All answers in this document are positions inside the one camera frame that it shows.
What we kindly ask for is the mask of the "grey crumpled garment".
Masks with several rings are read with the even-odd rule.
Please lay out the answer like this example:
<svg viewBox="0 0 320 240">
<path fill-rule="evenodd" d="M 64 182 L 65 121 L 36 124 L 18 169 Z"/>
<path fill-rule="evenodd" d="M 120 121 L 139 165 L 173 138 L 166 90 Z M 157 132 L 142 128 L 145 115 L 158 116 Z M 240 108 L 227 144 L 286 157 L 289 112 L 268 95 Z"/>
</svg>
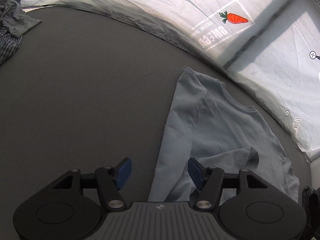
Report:
<svg viewBox="0 0 320 240">
<path fill-rule="evenodd" d="M 1 0 L 1 27 L 13 37 L 19 38 L 42 23 L 41 20 L 26 15 L 21 0 Z"/>
</svg>

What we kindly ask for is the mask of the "light blue graphic t-shirt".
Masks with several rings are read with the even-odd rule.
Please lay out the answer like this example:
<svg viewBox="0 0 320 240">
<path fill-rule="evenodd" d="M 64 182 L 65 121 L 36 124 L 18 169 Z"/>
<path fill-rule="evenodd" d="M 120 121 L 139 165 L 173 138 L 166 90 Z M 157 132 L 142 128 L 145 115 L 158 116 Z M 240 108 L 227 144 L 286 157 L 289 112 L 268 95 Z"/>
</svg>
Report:
<svg viewBox="0 0 320 240">
<path fill-rule="evenodd" d="M 299 179 L 262 115 L 238 103 L 223 82 L 185 67 L 165 124 L 149 201 L 181 202 L 194 196 L 190 158 L 227 173 L 247 168 L 298 200 Z"/>
</svg>

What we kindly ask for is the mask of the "blue plaid shirt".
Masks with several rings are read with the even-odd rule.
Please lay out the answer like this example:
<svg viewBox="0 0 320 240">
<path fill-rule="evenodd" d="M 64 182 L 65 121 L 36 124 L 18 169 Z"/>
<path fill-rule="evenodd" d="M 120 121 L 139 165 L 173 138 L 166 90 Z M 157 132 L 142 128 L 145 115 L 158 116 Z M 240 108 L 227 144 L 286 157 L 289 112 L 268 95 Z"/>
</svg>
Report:
<svg viewBox="0 0 320 240">
<path fill-rule="evenodd" d="M 0 65 L 2 66 L 7 59 L 15 54 L 20 47 L 22 36 L 16 38 L 11 35 L 5 28 L 0 31 Z"/>
</svg>

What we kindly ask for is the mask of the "dark folded clothes stack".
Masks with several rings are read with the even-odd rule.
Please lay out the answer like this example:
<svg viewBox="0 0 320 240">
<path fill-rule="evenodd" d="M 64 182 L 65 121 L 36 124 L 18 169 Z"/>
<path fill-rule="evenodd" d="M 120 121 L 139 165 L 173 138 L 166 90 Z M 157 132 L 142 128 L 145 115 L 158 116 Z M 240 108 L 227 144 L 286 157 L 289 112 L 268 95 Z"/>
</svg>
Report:
<svg viewBox="0 0 320 240">
<path fill-rule="evenodd" d="M 302 206 L 306 212 L 307 223 L 300 239 L 319 239 L 319 188 L 304 188 Z"/>
</svg>

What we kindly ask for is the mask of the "white printed window sheet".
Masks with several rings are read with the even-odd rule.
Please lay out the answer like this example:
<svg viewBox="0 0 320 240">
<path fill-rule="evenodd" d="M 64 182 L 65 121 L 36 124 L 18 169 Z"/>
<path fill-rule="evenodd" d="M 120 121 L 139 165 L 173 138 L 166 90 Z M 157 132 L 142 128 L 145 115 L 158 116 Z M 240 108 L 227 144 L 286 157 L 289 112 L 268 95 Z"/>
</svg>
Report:
<svg viewBox="0 0 320 240">
<path fill-rule="evenodd" d="M 210 62 L 319 157 L 319 0 L 22 0 L 140 28 Z"/>
</svg>

